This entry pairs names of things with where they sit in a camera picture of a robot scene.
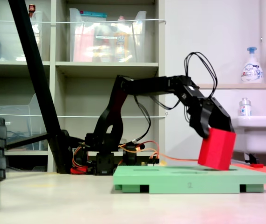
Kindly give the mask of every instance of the shelf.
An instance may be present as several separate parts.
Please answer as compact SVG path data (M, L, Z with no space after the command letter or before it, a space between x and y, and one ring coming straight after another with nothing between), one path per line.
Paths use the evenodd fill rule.
M50 77L50 62L43 62L45 75ZM29 77L27 62L0 61L0 77Z
M213 84L198 84L201 89L212 89ZM266 83L218 84L217 89L266 89Z
M5 155L48 155L48 151L5 151Z
M122 152L113 152L114 156L122 156L123 153ZM154 152L140 152L137 153L137 156L151 156ZM97 152L88 152L89 156L96 156Z
M66 0L73 4L93 5L154 5L155 0Z
M66 77L116 78L124 75L139 79L154 77L158 63L56 62L56 67Z

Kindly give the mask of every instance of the red block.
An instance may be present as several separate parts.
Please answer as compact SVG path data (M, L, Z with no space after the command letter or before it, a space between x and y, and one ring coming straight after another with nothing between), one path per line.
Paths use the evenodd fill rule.
M85 174L87 174L87 171L88 171L88 167L87 166L80 167L80 168L75 168L75 167L71 168L71 174L85 175Z
M209 138L202 140L198 164L218 170L229 170L236 134L210 128Z
M253 168L263 168L264 167L263 164L250 164L250 166Z

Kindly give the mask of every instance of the robotic arm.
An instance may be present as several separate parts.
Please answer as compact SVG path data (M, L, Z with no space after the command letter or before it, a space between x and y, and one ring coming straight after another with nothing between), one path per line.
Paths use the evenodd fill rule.
M123 123L121 108L127 95L156 96L173 93L188 107L190 126L204 139L210 135L209 126L234 132L229 114L214 98L207 98L199 91L199 87L187 76L154 77L132 80L128 77L117 76L109 104L101 114L94 133L88 133L85 138L89 151L97 151L98 175L113 173L114 155L122 137Z

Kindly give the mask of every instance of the clear plastic bin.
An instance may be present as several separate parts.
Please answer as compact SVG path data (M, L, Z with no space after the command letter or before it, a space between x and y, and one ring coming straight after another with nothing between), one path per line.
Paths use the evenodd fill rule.
M0 117L5 119L7 127L7 142L46 133L43 118L36 95L34 94L29 105L0 106ZM12 151L48 150L46 140L28 144Z
M31 18L33 32L43 61L50 59L50 24L43 12L34 12ZM26 61L14 22L0 22L0 61Z
M135 20L146 18L139 12ZM71 22L82 18L70 9ZM145 62L145 21L71 23L72 62Z

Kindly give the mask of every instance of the green foam board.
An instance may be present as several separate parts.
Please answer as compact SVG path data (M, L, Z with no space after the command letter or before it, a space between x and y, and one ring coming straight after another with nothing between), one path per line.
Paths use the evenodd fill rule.
M115 190L123 193L207 194L263 192L266 173L231 166L228 171L203 166L119 166Z

